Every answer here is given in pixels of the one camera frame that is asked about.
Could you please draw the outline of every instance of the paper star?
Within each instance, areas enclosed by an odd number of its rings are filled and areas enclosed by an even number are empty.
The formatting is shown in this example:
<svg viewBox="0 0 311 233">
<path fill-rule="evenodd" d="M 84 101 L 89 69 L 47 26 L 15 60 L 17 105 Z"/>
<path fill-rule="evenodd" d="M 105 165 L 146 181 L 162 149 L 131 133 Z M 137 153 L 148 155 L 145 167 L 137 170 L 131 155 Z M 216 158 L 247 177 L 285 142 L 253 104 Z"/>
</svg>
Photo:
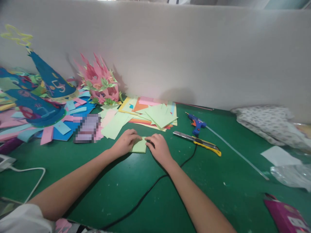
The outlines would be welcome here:
<svg viewBox="0 0 311 233">
<path fill-rule="evenodd" d="M 0 34 L 1 37 L 14 40 L 18 45 L 23 45 L 23 46 L 31 45 L 31 42 L 29 40 L 32 40 L 33 38 L 32 35 L 21 33 L 16 27 L 13 27 L 12 25 L 9 25 L 9 24 L 6 24 L 6 30 L 8 31 L 8 33 Z M 14 34 L 21 36 L 21 38 L 13 37 Z"/>
</svg>

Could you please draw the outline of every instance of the hand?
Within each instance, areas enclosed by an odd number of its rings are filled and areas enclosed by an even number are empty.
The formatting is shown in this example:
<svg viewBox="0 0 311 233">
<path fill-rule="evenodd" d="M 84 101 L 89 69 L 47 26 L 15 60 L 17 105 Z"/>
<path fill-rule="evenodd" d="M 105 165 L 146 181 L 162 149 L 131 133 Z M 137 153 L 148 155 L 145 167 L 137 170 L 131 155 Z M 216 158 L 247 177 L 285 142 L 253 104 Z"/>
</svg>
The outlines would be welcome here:
<svg viewBox="0 0 311 233">
<path fill-rule="evenodd" d="M 155 147 L 153 147 L 151 143 L 146 142 L 146 145 L 149 147 L 152 155 L 163 167 L 174 161 L 162 134 L 154 134 L 151 137 L 146 137 L 145 140 L 149 140 L 155 145 Z"/>
<path fill-rule="evenodd" d="M 109 151 L 117 159 L 130 152 L 133 148 L 135 140 L 142 140 L 142 137 L 137 135 L 136 130 L 128 129 L 120 136 Z"/>
</svg>

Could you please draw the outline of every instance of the yellow utility knife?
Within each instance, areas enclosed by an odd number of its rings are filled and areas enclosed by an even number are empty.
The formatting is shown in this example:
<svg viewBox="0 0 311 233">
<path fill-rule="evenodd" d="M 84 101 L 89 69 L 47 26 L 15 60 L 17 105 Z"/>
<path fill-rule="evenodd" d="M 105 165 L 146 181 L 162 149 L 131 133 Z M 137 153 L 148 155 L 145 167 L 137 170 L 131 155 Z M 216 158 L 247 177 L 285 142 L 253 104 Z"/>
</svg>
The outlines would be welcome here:
<svg viewBox="0 0 311 233">
<path fill-rule="evenodd" d="M 178 132 L 178 131 L 173 132 L 173 134 L 176 134 L 176 135 L 178 135 L 182 138 L 185 138 L 189 141 L 193 141 L 194 144 L 197 144 L 199 146 L 202 146 L 206 149 L 209 149 L 209 150 L 215 152 L 219 157 L 221 156 L 221 151 L 219 150 L 219 148 L 210 142 L 201 140 L 201 139 L 193 137 L 193 136 L 189 136 L 187 134 L 183 134 L 183 133 Z"/>
</svg>

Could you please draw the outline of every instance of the green table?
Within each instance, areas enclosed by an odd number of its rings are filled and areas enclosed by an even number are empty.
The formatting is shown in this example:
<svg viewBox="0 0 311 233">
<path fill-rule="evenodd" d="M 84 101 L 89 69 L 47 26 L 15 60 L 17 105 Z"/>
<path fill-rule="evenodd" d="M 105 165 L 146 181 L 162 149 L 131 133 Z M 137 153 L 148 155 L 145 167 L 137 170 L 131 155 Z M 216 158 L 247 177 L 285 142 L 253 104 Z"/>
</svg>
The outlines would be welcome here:
<svg viewBox="0 0 311 233">
<path fill-rule="evenodd" d="M 97 107 L 93 113 L 99 111 L 100 108 Z M 266 181 L 208 129 L 201 130 L 200 138 L 216 144 L 222 151 L 222 157 L 198 147 L 194 158 L 183 169 L 216 204 L 237 232 L 278 232 L 264 205 L 264 192 L 297 208 L 311 225 L 310 194 L 304 189 L 284 186 L 269 174 L 272 164 L 260 153 L 270 148 L 271 144 L 237 123 L 235 115 L 228 111 L 208 111 L 177 105 L 178 126 L 171 130 L 161 132 L 128 123 L 119 135 L 129 128 L 136 129 L 141 136 L 162 133 L 173 158 L 181 164 L 192 155 L 195 148 L 192 142 L 173 135 L 175 130 L 191 135 L 193 126 L 185 111 L 204 120 L 271 179 Z M 96 157 L 115 142 L 103 138 L 97 143 L 73 144 L 72 140 L 53 141 L 40 146 L 40 140 L 35 139 L 24 143 L 10 154 L 17 159 L 14 165 L 16 168 L 46 168 L 46 175 L 34 194 Z M 100 174 L 66 217 L 94 228 L 103 227 L 127 213 L 163 174 L 165 172 L 148 149 L 146 154 L 127 154 Z M 23 202 L 40 176 L 39 170 L 23 173 L 6 170 L 0 173 L 0 196 Z M 109 231 L 195 232 L 195 229 L 172 181 L 164 178 L 129 218 Z"/>
</svg>

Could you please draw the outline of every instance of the sleeve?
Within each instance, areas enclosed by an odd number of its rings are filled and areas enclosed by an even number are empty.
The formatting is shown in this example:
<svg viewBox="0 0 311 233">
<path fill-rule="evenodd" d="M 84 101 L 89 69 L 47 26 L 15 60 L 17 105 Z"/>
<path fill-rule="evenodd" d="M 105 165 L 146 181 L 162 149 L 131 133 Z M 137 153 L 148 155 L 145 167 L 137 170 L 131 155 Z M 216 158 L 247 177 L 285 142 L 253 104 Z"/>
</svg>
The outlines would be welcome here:
<svg viewBox="0 0 311 233">
<path fill-rule="evenodd" d="M 52 233 L 54 229 L 55 223 L 45 219 L 40 208 L 34 204 L 21 205 L 0 220 L 0 233 Z"/>
</svg>

